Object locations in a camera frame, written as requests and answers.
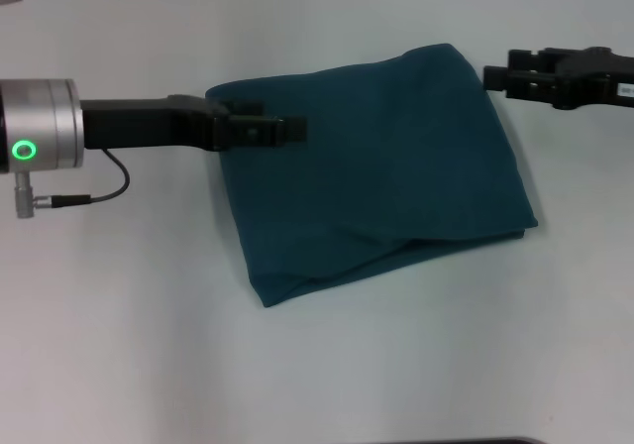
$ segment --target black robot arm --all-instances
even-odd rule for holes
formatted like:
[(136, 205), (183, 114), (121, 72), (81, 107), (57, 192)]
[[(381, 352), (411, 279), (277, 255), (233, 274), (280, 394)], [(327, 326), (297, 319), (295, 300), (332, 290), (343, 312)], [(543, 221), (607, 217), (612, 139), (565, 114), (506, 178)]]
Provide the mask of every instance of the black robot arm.
[(484, 68), (484, 88), (560, 110), (588, 104), (634, 107), (634, 58), (609, 48), (511, 51), (507, 67)]
[(81, 110), (84, 146), (89, 150), (182, 145), (222, 152), (306, 141), (304, 118), (265, 117), (258, 103), (170, 95), (156, 100), (85, 100)]

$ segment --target green led ring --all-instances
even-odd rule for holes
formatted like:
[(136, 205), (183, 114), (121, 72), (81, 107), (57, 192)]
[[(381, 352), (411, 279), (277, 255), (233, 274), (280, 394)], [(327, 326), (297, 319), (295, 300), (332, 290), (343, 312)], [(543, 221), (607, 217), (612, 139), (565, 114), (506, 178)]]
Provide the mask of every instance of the green led ring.
[[(28, 155), (21, 155), (20, 149), (23, 147), (28, 147), (29, 149), (31, 149), (31, 152)], [(38, 152), (38, 147), (36, 147), (36, 144), (31, 142), (30, 140), (20, 140), (16, 142), (15, 145), (13, 146), (13, 149), (11, 149), (11, 153), (13, 154), (13, 156), (17, 160), (20, 160), (21, 162), (26, 162), (32, 159), (36, 155), (37, 152)]]

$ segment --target teal cloth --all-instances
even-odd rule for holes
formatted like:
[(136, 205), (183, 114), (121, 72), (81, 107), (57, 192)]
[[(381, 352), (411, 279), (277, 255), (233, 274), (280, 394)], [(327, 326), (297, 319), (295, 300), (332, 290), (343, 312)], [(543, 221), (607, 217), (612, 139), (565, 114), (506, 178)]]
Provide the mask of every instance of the teal cloth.
[(450, 45), (232, 82), (207, 97), (308, 118), (306, 144), (221, 155), (264, 306), (537, 225), (495, 110)]

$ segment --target white sticker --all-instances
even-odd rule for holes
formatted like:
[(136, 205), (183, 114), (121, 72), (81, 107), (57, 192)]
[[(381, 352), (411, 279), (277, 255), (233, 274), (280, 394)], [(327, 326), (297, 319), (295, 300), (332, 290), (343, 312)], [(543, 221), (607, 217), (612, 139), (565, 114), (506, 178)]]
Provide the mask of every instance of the white sticker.
[(634, 97), (634, 84), (618, 84), (618, 95), (621, 97)]

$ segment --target white table surface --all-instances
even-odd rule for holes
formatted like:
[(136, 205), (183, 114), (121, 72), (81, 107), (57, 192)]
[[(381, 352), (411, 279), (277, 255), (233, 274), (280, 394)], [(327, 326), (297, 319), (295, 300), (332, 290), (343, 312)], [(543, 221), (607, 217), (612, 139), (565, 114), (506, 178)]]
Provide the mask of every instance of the white table surface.
[[(83, 98), (202, 94), (227, 80), (449, 42), (634, 56), (634, 0), (26, 0), (0, 8), (0, 76)], [(264, 309), (217, 158), (122, 151), (133, 186), (14, 219), (0, 179), (0, 442), (328, 444), (525, 435), (634, 439), (634, 111), (495, 95), (541, 222), (522, 241)], [(109, 192), (120, 173), (34, 175)]]

